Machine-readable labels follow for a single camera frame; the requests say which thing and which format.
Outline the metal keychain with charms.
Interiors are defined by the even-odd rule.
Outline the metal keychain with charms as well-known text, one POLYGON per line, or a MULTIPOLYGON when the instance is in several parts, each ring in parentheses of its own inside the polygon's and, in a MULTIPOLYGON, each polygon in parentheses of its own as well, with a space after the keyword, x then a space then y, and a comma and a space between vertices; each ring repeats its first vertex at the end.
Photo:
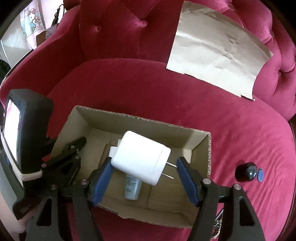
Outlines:
POLYGON ((224 208, 222 208, 219 213, 217 214, 214 222, 214 231, 212 234, 212 239, 215 240, 220 235, 221 226, 222 226, 222 218, 223 218, 223 211, 224 208))

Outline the black round knob cap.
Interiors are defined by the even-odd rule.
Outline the black round knob cap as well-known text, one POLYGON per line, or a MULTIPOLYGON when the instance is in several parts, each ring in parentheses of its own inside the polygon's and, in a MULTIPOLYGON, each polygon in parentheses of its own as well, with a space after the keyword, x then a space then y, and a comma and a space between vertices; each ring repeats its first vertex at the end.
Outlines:
POLYGON ((253 162, 241 164, 235 169, 235 178, 238 182, 250 182, 257 176, 257 166, 253 162))

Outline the blue teardrop key fob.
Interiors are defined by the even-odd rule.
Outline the blue teardrop key fob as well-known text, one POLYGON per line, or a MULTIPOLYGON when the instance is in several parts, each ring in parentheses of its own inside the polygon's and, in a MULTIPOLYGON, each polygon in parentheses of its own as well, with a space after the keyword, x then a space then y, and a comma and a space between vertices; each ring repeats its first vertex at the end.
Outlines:
POLYGON ((264 180, 264 171, 261 167, 258 168, 258 171, 257 171, 257 180, 258 182, 262 182, 264 180))

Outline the large white wall charger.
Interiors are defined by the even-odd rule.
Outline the large white wall charger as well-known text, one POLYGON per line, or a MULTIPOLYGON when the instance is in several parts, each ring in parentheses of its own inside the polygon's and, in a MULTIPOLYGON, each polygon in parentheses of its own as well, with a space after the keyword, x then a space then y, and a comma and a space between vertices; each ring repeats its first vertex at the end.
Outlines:
POLYGON ((169 147, 138 133, 127 131, 111 158, 111 165, 144 183, 155 186, 170 154, 169 147))

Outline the small white plug adapter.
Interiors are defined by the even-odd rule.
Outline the small white plug adapter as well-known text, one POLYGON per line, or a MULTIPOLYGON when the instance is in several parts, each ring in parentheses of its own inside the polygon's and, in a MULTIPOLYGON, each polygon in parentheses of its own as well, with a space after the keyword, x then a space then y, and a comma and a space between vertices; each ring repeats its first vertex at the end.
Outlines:
POLYGON ((110 147, 110 149, 109 149, 109 154, 108 154, 109 157, 111 157, 111 158, 114 157, 114 155, 115 155, 116 152, 117 152, 117 149, 118 149, 118 146, 119 146, 120 142, 121 142, 121 139, 118 140, 118 142, 117 142, 117 146, 111 146, 111 147, 110 147))

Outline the light blue cosmetic tube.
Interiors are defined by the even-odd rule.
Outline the light blue cosmetic tube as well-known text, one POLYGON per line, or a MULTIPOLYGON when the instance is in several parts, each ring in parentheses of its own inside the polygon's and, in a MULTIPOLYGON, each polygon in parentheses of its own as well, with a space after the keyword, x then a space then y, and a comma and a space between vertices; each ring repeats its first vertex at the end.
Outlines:
POLYGON ((130 175, 126 175, 125 179, 125 198, 128 200, 138 200, 142 181, 130 175))

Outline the small brown cardboard box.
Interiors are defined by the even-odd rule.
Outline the small brown cardboard box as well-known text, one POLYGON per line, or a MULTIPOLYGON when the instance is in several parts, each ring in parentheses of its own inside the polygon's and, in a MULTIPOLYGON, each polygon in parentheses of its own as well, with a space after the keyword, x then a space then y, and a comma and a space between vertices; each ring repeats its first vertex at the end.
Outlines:
POLYGON ((42 44, 46 39, 51 37, 55 32, 58 24, 51 26, 50 28, 43 30, 39 35, 36 36, 37 47, 42 44))

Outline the crumpled brown paper sheet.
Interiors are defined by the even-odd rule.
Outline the crumpled brown paper sheet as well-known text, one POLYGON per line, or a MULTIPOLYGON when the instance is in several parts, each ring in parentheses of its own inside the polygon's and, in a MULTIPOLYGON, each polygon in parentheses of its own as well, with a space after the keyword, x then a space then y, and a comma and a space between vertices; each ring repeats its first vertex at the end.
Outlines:
POLYGON ((257 37, 234 20, 185 1, 166 68, 253 99, 257 75, 272 56, 257 37))

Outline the hello kitty wall poster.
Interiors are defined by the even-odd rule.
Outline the hello kitty wall poster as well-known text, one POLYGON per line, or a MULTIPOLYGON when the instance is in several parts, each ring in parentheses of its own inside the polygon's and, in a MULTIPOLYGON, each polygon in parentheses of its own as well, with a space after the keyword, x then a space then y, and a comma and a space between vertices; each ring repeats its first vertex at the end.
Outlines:
POLYGON ((20 24, 25 42, 30 49, 37 47, 36 37, 45 30, 42 1, 31 1, 20 13, 20 24))

